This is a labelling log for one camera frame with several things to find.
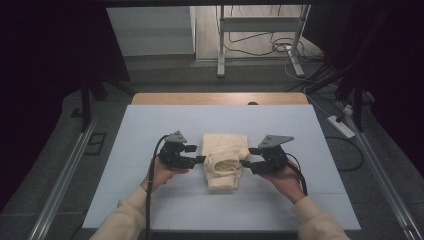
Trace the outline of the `white power strip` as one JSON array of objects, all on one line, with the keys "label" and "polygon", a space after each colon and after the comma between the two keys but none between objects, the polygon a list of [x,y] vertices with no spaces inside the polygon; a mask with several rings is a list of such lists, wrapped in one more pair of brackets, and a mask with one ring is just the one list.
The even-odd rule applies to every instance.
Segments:
[{"label": "white power strip", "polygon": [[342,122],[341,119],[336,117],[335,115],[327,118],[327,121],[346,139],[351,139],[356,136],[356,134]]}]

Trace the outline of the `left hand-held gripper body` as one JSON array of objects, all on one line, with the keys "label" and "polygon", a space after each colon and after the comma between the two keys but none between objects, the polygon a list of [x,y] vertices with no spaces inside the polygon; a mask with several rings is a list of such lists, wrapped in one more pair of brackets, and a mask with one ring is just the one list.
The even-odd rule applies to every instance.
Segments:
[{"label": "left hand-held gripper body", "polygon": [[190,158],[182,156],[185,152],[184,147],[187,145],[186,138],[180,131],[176,131],[164,139],[165,143],[159,152],[160,160],[172,169],[192,169]]}]

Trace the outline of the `pale blue table mat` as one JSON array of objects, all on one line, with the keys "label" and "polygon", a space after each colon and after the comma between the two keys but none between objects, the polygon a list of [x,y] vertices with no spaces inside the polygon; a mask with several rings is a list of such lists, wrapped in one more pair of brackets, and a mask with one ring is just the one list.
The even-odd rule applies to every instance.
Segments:
[{"label": "pale blue table mat", "polygon": [[[158,140],[179,131],[199,146],[206,133],[243,134],[251,147],[267,135],[290,137],[283,149],[300,162],[309,196],[346,230],[360,225],[310,105],[130,105],[84,225],[96,228],[145,176]],[[299,223],[290,201],[245,170],[232,192],[208,189],[201,166],[177,175],[152,197],[155,231],[288,232]]]}]

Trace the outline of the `dark curtain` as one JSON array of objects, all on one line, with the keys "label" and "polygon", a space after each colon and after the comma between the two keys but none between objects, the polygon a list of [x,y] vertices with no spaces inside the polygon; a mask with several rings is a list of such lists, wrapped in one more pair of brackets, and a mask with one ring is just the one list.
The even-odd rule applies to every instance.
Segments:
[{"label": "dark curtain", "polygon": [[37,160],[66,96],[127,78],[107,10],[83,0],[0,0],[0,211]]},{"label": "dark curtain", "polygon": [[313,5],[303,36],[338,70],[367,47],[336,96],[369,92],[378,122],[424,176],[424,0]]}]

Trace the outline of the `white metal stand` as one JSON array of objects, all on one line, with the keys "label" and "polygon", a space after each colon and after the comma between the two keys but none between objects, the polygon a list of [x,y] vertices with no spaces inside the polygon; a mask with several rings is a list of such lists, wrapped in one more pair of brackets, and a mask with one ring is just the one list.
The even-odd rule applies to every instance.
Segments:
[{"label": "white metal stand", "polygon": [[217,76],[225,76],[225,50],[224,36],[230,32],[290,32],[294,34],[290,46],[286,46],[288,58],[293,66],[295,74],[303,78],[305,73],[299,63],[297,46],[306,22],[309,5],[303,5],[298,17],[225,17],[224,6],[220,6],[220,15],[217,18],[219,34],[219,48],[217,55]]}]

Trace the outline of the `person's right hand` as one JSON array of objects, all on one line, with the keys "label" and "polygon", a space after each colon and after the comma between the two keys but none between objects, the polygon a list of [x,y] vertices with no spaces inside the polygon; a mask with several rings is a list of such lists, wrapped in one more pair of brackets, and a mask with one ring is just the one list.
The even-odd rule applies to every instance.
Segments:
[{"label": "person's right hand", "polygon": [[261,177],[272,183],[293,204],[296,204],[305,197],[298,175],[289,167],[285,167],[283,170],[274,174],[261,174]]}]

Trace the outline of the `cream baby pants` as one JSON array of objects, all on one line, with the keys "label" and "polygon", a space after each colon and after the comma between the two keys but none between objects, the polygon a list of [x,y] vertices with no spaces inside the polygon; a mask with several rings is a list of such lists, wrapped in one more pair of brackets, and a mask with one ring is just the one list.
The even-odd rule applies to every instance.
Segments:
[{"label": "cream baby pants", "polygon": [[204,173],[210,190],[233,190],[238,188],[243,173],[240,163],[250,152],[248,137],[235,134],[204,134],[202,137]]}]

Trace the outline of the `black tripod stand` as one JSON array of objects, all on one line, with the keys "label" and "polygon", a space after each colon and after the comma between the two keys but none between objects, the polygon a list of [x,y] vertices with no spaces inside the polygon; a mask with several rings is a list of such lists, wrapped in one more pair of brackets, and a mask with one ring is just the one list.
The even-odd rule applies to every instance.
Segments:
[{"label": "black tripod stand", "polygon": [[127,93],[131,97],[136,94],[133,89],[125,86],[119,81],[113,80],[111,77],[108,77],[105,74],[92,73],[89,75],[85,75],[81,81],[81,103],[83,120],[83,126],[81,129],[82,132],[85,132],[88,129],[88,126],[92,120],[90,95],[93,95],[96,101],[104,101],[107,98],[107,91],[106,88],[103,86],[104,82]]},{"label": "black tripod stand", "polygon": [[350,95],[353,95],[353,122],[356,128],[363,132],[362,125],[362,107],[363,101],[363,76],[362,72],[356,64],[349,64],[343,69],[337,71],[334,75],[316,83],[312,87],[305,89],[305,94],[310,95],[325,86],[340,80],[340,84],[335,91],[337,100],[346,100]]}]

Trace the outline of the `aluminium floor rail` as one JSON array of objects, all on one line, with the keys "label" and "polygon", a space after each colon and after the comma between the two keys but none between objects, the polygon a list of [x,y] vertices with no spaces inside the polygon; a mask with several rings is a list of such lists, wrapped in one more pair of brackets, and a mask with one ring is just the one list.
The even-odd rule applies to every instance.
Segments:
[{"label": "aluminium floor rail", "polygon": [[424,240],[424,178],[385,130],[368,115],[363,131],[345,106],[345,123],[355,132],[366,163],[386,198],[407,240]]},{"label": "aluminium floor rail", "polygon": [[45,240],[96,124],[97,121],[92,120],[78,135],[27,240]]}]

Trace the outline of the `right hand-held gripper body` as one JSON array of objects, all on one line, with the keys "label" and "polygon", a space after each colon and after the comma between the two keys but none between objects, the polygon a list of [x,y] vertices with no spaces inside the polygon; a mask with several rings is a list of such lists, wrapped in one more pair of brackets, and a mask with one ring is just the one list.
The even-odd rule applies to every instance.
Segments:
[{"label": "right hand-held gripper body", "polygon": [[262,150],[262,154],[259,156],[263,158],[263,161],[253,162],[252,173],[272,174],[284,169],[287,165],[288,158],[281,145],[293,140],[293,136],[266,135],[256,147]]}]

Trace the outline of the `person's left hand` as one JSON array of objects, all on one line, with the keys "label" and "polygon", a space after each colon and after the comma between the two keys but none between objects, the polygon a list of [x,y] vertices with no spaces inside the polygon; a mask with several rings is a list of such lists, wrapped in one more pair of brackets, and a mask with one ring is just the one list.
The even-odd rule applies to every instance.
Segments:
[{"label": "person's left hand", "polygon": [[162,163],[159,157],[156,157],[151,190],[155,191],[177,174],[186,174],[188,172],[188,169],[171,169]]}]

